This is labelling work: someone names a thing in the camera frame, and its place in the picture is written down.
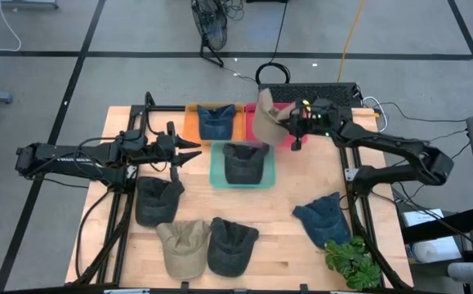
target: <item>concrete floor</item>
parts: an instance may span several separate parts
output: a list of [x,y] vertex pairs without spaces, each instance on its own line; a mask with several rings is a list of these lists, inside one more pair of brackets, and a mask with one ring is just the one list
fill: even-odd
[[[79,51],[98,0],[59,0],[60,9],[6,9],[10,25],[26,51]],[[473,1],[457,0],[473,37]],[[359,0],[291,0],[279,52],[342,51]],[[228,42],[222,51],[270,52],[283,5],[245,6],[240,22],[229,20]],[[188,0],[107,0],[90,51],[197,51],[199,36]],[[0,17],[0,47],[15,40]],[[400,54],[470,54],[446,0],[369,0],[349,52]],[[0,91],[15,97],[0,105],[0,267],[6,255],[31,183],[14,171],[15,150],[47,141],[62,97],[74,70],[73,57],[0,56]],[[254,76],[268,59],[225,59],[226,66]],[[277,59],[289,67],[292,82],[335,82],[339,60]],[[281,73],[266,69],[262,82],[281,82]],[[348,60],[343,82],[357,82],[364,96],[393,101],[409,116],[460,119],[473,115],[473,60]],[[159,105],[193,101],[254,101],[257,86],[233,77],[199,58],[88,57],[74,90],[58,144],[74,145],[101,134],[110,105],[140,104],[151,91]],[[387,105],[386,132],[431,139],[465,128],[463,123],[411,122]],[[468,139],[455,135],[437,140],[455,154]],[[387,156],[388,163],[397,158]],[[471,151],[456,158],[448,183],[426,187],[416,197],[425,207],[458,212],[473,207]],[[64,178],[71,183],[84,180]],[[407,185],[414,191],[417,184]],[[82,213],[86,191],[45,183],[20,246],[6,289],[61,285]],[[417,288],[462,292],[460,284],[415,273]]]

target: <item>green plant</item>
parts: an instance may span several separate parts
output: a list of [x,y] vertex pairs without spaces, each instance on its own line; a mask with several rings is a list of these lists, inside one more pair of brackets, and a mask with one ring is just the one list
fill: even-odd
[[347,281],[347,287],[362,291],[379,285],[380,267],[365,250],[364,240],[353,237],[349,243],[338,245],[333,240],[325,243],[325,263]]

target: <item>beige baseball cap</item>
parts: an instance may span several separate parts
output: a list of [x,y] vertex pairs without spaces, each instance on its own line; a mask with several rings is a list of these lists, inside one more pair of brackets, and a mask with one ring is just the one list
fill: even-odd
[[292,103],[282,110],[276,109],[270,90],[267,88],[261,91],[252,123],[254,136],[268,145],[274,146],[282,143],[288,136],[288,130],[278,125],[279,120],[288,118],[291,110],[295,107],[295,104]]
[[162,240],[165,268],[171,278],[199,276],[207,264],[207,237],[211,227],[203,220],[162,223],[156,234]]

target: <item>wooden table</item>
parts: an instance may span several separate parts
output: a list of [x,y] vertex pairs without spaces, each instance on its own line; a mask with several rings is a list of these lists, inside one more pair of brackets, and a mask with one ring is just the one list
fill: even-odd
[[[110,107],[102,136],[116,136],[125,130],[129,111],[130,107]],[[358,124],[377,130],[371,109],[353,109],[353,115]],[[165,130],[167,121],[173,121],[176,131],[181,133],[183,120],[182,112],[150,113],[150,124],[156,131]],[[149,141],[154,140],[154,135],[149,132],[146,135]],[[335,191],[345,194],[338,148],[330,139],[310,136],[297,152],[276,149],[276,185],[271,189],[214,189],[208,178],[210,149],[204,146],[202,150],[201,155],[179,168],[185,192],[181,195],[176,220],[203,219],[210,223],[213,217],[219,216],[257,228],[260,238],[244,275],[225,278],[207,267],[201,276],[190,280],[190,288],[298,290],[301,283],[306,283],[310,290],[347,289],[344,278],[327,268],[324,252],[310,241],[301,222],[292,215],[296,205],[305,205]],[[386,165],[382,152],[365,148],[360,148],[359,152],[365,165]],[[149,165],[141,166],[140,174],[169,180],[168,171],[157,173]],[[83,212],[104,192],[102,184],[92,182]],[[377,185],[375,192],[392,198],[389,185]],[[109,196],[97,207],[84,226],[81,270],[91,263],[103,245],[112,198]],[[399,276],[412,285],[395,205],[374,196],[369,202],[379,250]],[[347,206],[346,199],[341,206]],[[162,244],[155,230],[138,225],[134,214],[133,209],[120,286],[179,288],[181,281],[167,275]],[[349,221],[348,211],[345,214]],[[112,277],[115,255],[113,249],[106,281]],[[75,279],[73,253],[66,280]]]

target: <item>black fan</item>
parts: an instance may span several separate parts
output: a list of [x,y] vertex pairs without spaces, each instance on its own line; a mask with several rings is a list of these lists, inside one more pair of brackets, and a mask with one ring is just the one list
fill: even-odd
[[[223,61],[214,52],[221,50],[227,43],[227,17],[220,0],[191,0],[191,7],[196,28],[202,36],[200,56],[215,65],[223,67]],[[218,62],[203,55],[204,47],[212,52]]]

